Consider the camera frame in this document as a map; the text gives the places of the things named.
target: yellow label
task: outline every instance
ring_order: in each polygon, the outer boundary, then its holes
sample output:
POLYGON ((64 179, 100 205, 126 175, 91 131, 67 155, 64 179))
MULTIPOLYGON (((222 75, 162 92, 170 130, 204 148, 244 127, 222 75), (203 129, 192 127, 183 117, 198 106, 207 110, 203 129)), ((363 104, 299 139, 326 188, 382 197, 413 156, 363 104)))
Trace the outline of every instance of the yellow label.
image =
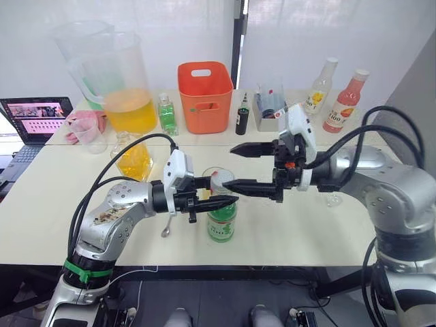
POLYGON ((308 114, 317 114, 320 112, 324 100, 326 99, 326 93, 322 91, 312 90, 307 96, 305 109, 308 114))

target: orange plastic bin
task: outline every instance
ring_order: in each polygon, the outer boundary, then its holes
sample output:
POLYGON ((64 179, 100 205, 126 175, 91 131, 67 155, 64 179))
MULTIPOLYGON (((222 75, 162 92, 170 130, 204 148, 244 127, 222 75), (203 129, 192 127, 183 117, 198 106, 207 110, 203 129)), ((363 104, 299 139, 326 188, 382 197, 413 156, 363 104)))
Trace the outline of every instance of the orange plastic bin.
POLYGON ((177 76, 188 130, 195 134, 225 131, 233 92, 225 65, 217 61, 184 63, 177 76))

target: measuring cup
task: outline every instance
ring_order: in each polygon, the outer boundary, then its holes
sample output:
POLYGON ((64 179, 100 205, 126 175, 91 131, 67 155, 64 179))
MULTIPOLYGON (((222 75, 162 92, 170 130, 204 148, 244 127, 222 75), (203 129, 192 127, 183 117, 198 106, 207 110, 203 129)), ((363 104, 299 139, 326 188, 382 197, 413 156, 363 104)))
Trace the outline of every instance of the measuring cup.
POLYGON ((101 104, 117 132, 145 134, 157 119, 149 91, 140 38, 135 33, 99 33, 113 39, 113 49, 72 59, 68 69, 85 97, 101 104))
MULTIPOLYGON (((50 35, 68 63, 82 55, 112 50, 113 37, 111 35, 113 33, 113 25, 99 20, 83 20, 56 27, 50 35), (106 37, 95 37, 100 33, 105 33, 106 37)), ((100 104, 89 99, 87 101, 91 109, 103 109, 100 104)))

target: clear container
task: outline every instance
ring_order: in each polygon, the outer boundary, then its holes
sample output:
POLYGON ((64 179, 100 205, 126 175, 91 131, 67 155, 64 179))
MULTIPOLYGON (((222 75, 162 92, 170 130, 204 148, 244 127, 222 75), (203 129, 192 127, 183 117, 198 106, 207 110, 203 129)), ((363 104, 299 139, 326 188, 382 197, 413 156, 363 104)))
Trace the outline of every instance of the clear container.
MULTIPOLYGON (((83 20, 56 27, 50 34, 68 63, 83 55, 112 50, 114 42, 110 36, 113 33, 113 25, 99 20, 83 20), (105 33, 106 37, 96 37, 100 33, 105 33)), ((85 99, 91 109, 103 110, 101 104, 92 102, 86 96, 85 99)))
MULTIPOLYGON (((234 180, 234 175, 231 171, 218 167, 212 167, 205 170, 202 176, 211 176, 212 196, 232 194, 231 191, 223 186, 223 183, 234 180)), ((215 242, 224 243, 233 237, 236 212, 236 203, 215 211, 207 212, 208 234, 215 242)))
POLYGON ((170 101, 170 98, 166 93, 159 94, 157 114, 159 115, 163 132, 169 136, 177 136, 178 127, 176 123, 176 115, 174 114, 174 104, 170 101))
POLYGON ((117 132, 145 134, 157 118, 147 84, 140 38, 135 33, 99 33, 89 38, 113 40, 113 49, 72 59, 69 71, 86 98, 101 104, 117 132))
POLYGON ((320 112, 322 105, 326 101, 327 95, 332 88, 332 77, 337 65, 337 58, 327 58, 321 74, 313 82, 312 89, 307 95, 305 102, 305 112, 307 114, 318 114, 320 112))
MULTIPOLYGON (((121 150, 139 137, 140 134, 131 134, 126 131, 118 133, 116 135, 117 142, 110 153, 110 157, 114 158, 121 150)), ((137 181, 146 181, 153 167, 153 160, 147 151, 145 143, 142 142, 127 150, 117 160, 116 166, 123 176, 136 179, 137 181)))
POLYGON ((90 153, 102 153, 108 148, 108 143, 98 129, 97 119, 76 119, 69 128, 90 153))

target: green liquid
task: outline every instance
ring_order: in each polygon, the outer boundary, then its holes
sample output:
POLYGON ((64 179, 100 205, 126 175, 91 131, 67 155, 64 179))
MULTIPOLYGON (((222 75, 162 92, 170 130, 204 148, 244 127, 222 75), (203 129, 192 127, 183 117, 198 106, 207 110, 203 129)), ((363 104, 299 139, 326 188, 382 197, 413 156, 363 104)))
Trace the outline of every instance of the green liquid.
POLYGON ((171 136, 178 135, 174 107, 171 104, 159 107, 159 120, 162 129, 171 136))

